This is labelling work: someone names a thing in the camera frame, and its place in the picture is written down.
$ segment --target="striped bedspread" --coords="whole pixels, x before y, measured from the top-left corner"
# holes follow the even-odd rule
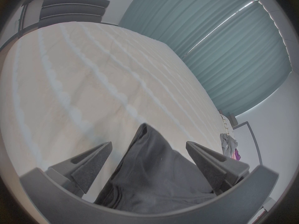
[[[112,141],[104,185],[146,122],[191,160],[186,141],[222,153],[223,120],[164,43],[87,22],[56,24],[19,39],[0,81],[1,131],[22,175]]]

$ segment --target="mattress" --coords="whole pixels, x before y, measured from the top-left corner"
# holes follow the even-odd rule
[[[33,31],[10,49],[0,80],[0,126],[18,175],[112,141],[102,186],[140,124],[190,161],[186,141],[222,153],[222,117],[164,43],[88,22]]]

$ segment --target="black garment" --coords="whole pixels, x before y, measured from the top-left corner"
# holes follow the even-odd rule
[[[203,203],[216,195],[196,165],[163,136],[142,124],[96,204],[140,214],[158,214]]]

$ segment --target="bed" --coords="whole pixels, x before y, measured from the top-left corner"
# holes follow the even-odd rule
[[[112,25],[68,22],[23,36],[6,57],[0,99],[19,176],[112,141],[103,187],[144,122],[190,161],[188,140],[222,153],[226,125],[184,62],[166,44]]]

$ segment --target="curtain fold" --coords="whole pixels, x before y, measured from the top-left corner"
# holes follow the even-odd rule
[[[133,0],[119,26],[166,43],[215,106],[238,115],[273,93],[291,72],[282,37],[258,1],[214,30],[252,1]]]

